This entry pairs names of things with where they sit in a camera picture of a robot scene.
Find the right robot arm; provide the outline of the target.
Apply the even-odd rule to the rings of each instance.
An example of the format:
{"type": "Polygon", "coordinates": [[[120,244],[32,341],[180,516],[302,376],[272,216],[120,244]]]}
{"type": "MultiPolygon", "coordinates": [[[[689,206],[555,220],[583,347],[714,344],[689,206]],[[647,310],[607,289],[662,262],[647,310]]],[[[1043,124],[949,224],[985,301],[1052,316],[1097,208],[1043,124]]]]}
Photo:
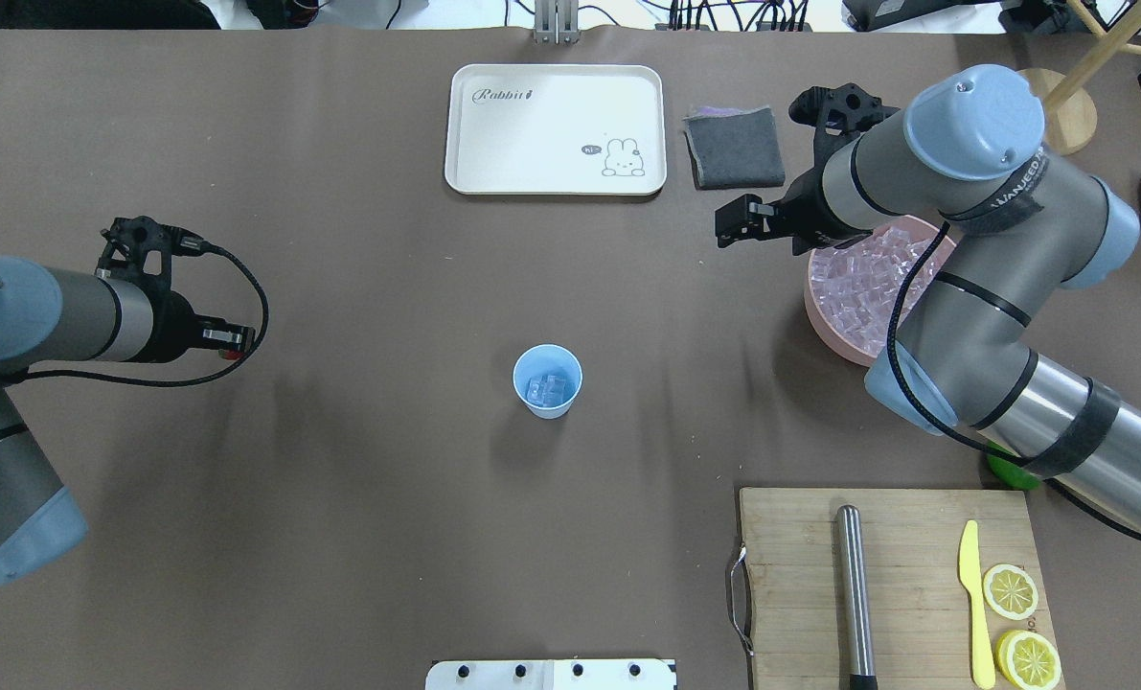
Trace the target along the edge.
{"type": "Polygon", "coordinates": [[[1013,466],[1141,539],[1141,412],[1022,341],[1057,289],[1092,287],[1128,260],[1139,217],[1047,148],[1026,79],[976,65],[903,109],[853,83],[814,87],[790,115],[814,127],[814,165],[779,201],[745,194],[718,208],[719,247],[851,247],[901,216],[937,211],[956,245],[917,303],[895,307],[868,392],[926,432],[974,429],[1013,466]]]}

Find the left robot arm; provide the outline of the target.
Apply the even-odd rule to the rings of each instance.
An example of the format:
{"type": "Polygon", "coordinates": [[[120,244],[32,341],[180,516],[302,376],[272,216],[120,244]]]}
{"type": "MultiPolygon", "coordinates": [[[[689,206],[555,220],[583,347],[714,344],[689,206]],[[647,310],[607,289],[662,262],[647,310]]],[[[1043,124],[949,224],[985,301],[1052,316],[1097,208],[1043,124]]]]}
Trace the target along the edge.
{"type": "Polygon", "coordinates": [[[265,327],[194,311],[171,289],[171,257],[129,258],[106,249],[96,270],[68,271],[0,255],[0,587],[51,565],[84,538],[84,516],[63,484],[11,389],[33,380],[108,381],[81,362],[168,363],[219,351],[241,366],[265,327]]]}

